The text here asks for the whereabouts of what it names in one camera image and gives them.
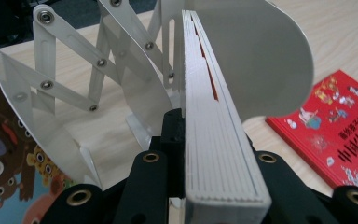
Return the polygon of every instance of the book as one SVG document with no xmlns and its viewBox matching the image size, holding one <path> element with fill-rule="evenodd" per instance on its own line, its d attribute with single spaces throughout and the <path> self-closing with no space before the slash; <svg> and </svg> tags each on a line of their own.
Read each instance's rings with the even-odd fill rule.
<svg viewBox="0 0 358 224">
<path fill-rule="evenodd" d="M 332 188 L 358 187 L 358 82 L 341 70 L 296 112 L 266 123 Z"/>
<path fill-rule="evenodd" d="M 39 223 L 74 184 L 27 132 L 0 88 L 0 223 Z"/>
<path fill-rule="evenodd" d="M 186 222 L 261 222 L 271 199 L 255 155 L 197 13 L 183 22 Z"/>
</svg>

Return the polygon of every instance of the table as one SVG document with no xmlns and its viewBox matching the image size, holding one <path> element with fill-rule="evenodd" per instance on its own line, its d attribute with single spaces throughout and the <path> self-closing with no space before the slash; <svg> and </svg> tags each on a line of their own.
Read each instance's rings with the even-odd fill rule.
<svg viewBox="0 0 358 224">
<path fill-rule="evenodd" d="M 305 33 L 310 43 L 314 60 L 314 83 L 331 73 L 341 69 L 358 80 L 358 0 L 271 0 L 282 11 L 293 18 Z M 148 24 L 151 12 L 139 14 L 144 24 Z M 98 25 L 80 29 L 79 32 L 91 43 L 95 43 Z M 34 66 L 34 47 L 32 42 L 1 49 L 19 61 Z M 80 63 L 78 56 L 70 55 L 70 50 L 58 44 L 58 74 L 65 74 L 67 78 L 80 79 L 90 73 L 88 64 Z M 117 85 L 114 88 L 115 106 L 118 113 L 129 113 L 123 103 L 123 95 Z M 282 156 L 304 183 L 323 194 L 331 195 L 332 189 L 264 122 L 263 117 L 253 118 L 243 123 L 243 128 L 250 136 L 256 150 L 266 150 Z M 110 152 L 91 152 L 97 170 L 108 187 L 126 177 L 131 168 L 133 157 L 140 152 L 134 139 L 126 132 L 125 121 L 115 124 L 115 134 L 120 139 L 128 139 L 133 150 L 120 150 L 117 146 Z M 171 210 L 170 221 L 177 223 L 179 211 Z"/>
</svg>

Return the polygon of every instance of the picture book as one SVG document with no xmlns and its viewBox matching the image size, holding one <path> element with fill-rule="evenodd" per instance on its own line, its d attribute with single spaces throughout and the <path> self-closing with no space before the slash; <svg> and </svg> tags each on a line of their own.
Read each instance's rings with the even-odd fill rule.
<svg viewBox="0 0 358 224">
<path fill-rule="evenodd" d="M 0 223 L 39 223 L 74 184 L 37 145 L 0 89 Z"/>
<path fill-rule="evenodd" d="M 266 123 L 332 188 L 358 187 L 358 82 L 336 71 L 291 115 Z"/>
</svg>

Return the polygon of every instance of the red book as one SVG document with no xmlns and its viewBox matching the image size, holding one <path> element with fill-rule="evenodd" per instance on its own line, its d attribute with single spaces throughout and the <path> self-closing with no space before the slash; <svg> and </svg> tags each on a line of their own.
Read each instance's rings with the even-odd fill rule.
<svg viewBox="0 0 358 224">
<path fill-rule="evenodd" d="M 358 82 L 342 71 L 316 84 L 291 115 L 266 123 L 332 188 L 358 187 Z"/>
</svg>

